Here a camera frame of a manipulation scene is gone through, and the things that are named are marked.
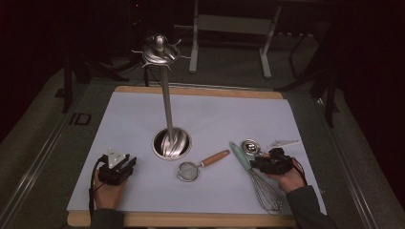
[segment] cable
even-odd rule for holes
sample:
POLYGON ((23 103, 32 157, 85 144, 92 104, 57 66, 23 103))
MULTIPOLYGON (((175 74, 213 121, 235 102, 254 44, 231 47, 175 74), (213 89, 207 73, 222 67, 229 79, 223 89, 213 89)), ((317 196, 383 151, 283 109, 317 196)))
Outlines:
POLYGON ((105 184, 105 183, 100 184, 100 186, 98 186, 98 187, 95 189, 94 193, 95 193, 99 188, 101 188, 104 184, 105 184))
POLYGON ((179 33, 175 34, 175 35, 174 35, 174 37, 181 36, 181 35, 183 35, 183 34, 185 34, 185 33, 189 32, 189 31, 192 31, 192 30, 193 30, 193 28, 190 28, 190 29, 187 29, 187 30, 181 31, 181 32, 179 32, 179 33))
POLYGON ((294 157, 292 159, 295 162, 297 162, 297 164, 299 165, 299 168, 298 168, 294 163, 292 163, 292 165, 294 166, 294 169, 301 175, 301 178, 303 179, 305 185, 308 186, 307 179, 305 178, 304 167, 301 165, 301 163, 297 159, 295 159, 294 157))
POLYGON ((90 212, 90 219, 93 217, 93 212, 95 211, 95 191, 94 191, 94 187, 95 187, 95 176, 96 176, 96 169, 98 167, 98 164, 100 162, 103 162, 105 159, 105 156, 100 157, 96 164, 95 167, 93 168, 92 171, 92 180, 90 181, 90 189, 89 189, 89 212, 90 212))

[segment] metal whisk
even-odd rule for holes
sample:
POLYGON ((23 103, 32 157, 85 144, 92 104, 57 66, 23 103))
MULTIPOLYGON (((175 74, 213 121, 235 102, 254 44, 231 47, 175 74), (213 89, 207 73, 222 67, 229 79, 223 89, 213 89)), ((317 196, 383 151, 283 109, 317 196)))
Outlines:
POLYGON ((247 170, 252 178, 256 196, 260 202, 260 205, 271 215, 281 214, 283 210, 283 202, 281 201, 277 191, 258 174, 256 174, 249 161, 246 159, 244 152, 238 147, 238 145, 235 144, 235 142, 231 141, 229 144, 236 158, 239 159, 245 170, 247 170))

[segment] gray carpet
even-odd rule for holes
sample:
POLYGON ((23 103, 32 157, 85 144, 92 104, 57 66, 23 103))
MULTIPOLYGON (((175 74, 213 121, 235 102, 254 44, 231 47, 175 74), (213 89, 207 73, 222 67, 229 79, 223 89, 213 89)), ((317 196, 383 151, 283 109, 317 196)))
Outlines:
MULTIPOLYGON (((188 60, 179 59, 172 66, 169 80, 173 85, 210 85, 241 87, 252 90, 271 90, 294 80, 288 63, 288 54, 297 40, 290 36, 276 36, 268 55, 273 78, 264 79, 257 46, 235 48, 223 44, 213 47, 210 42, 201 44, 198 71, 188 73, 188 60)), ((297 69, 302 70, 316 49, 308 38, 294 55, 297 69)), ((180 46, 181 54, 189 55, 190 46, 180 46)), ((151 68, 149 78, 160 79, 156 68, 151 68)), ((3 141, 0 148, 0 206, 2 210, 11 199, 20 178, 35 157, 49 146, 49 135, 61 126, 60 135, 51 138, 47 160, 39 171, 21 208, 8 228, 70 228, 66 225, 66 207, 84 160, 91 148, 98 125, 115 86, 122 85, 101 75, 95 76, 91 85, 75 84, 77 100, 70 112, 62 114, 63 100, 54 93, 63 87, 62 72, 51 78, 35 99, 20 122, 3 141), (92 115, 89 125, 69 125, 73 113, 92 115)), ((142 85, 143 70, 133 69, 122 76, 130 78, 127 85, 142 85)), ((311 83, 285 93, 294 112, 312 169, 331 218, 339 228, 403 228, 405 214, 389 188, 387 181, 373 158, 367 140, 362 135, 338 92, 336 104, 340 113, 334 114, 335 128, 327 126, 322 109, 309 97, 311 83), (342 166, 349 158, 350 167, 342 166), (361 197, 372 212, 369 225, 364 223, 362 211, 356 206, 358 187, 361 197)))

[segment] hand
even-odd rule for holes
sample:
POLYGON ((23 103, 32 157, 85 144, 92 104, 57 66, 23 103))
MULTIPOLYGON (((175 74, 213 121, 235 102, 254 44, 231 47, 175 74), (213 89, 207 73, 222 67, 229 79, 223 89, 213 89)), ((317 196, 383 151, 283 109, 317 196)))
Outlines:
MULTIPOLYGON (((295 159, 295 157, 292 158, 292 163, 294 163, 295 168, 299 168, 301 170, 301 167, 298 165, 298 162, 295 159)), ((304 182, 300 174, 300 172, 302 173, 303 171, 298 172, 297 169, 295 168, 292 168, 284 175, 270 175, 270 174, 266 175, 270 178, 277 180, 279 182, 280 189, 282 189, 285 193, 289 193, 294 191, 295 189, 306 186, 306 183, 304 182)))
POLYGON ((102 183, 98 179, 99 170, 95 173, 95 201, 97 209, 117 209, 121 201, 122 192, 128 179, 125 179, 119 186, 112 186, 102 183))

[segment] floor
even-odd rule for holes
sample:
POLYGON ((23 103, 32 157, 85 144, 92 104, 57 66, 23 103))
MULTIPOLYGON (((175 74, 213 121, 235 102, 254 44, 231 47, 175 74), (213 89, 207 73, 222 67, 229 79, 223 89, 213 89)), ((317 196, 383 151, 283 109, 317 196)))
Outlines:
MULTIPOLYGON (((274 76, 264 79, 258 43, 232 40, 218 45, 211 39, 213 36, 226 40, 226 34, 202 34, 197 72, 190 74, 188 59, 180 58, 169 74, 171 86, 271 91, 295 80, 288 55, 296 38, 282 34, 274 38, 267 55, 274 76)), ((179 38, 184 39, 181 54, 189 55, 189 37, 179 38)), ((311 37, 304 40, 294 54, 298 72, 307 66, 316 47, 311 37)), ((118 65, 122 59, 115 61, 118 65)), ((1 228, 71 228, 66 223, 66 206, 111 92, 117 85, 144 84, 143 69, 139 66, 119 73, 129 79, 126 83, 91 72, 90 85, 74 83, 75 102, 66 114, 61 113, 63 99, 54 97, 63 88, 63 71, 51 77, 2 142, 1 228), (91 114, 92 120, 89 125, 74 125, 71 123, 74 114, 91 114)), ((158 69, 151 68, 148 75, 150 83, 158 86, 158 69)), ((309 96, 310 87, 311 82, 285 93, 284 97, 294 114, 300 114, 296 122, 303 141, 308 143, 309 161, 324 191, 330 216, 336 219, 339 228, 401 228, 405 225, 405 214, 379 171, 344 95, 337 92, 335 103, 340 113, 334 114, 335 128, 331 129, 322 119, 323 106, 309 96)))

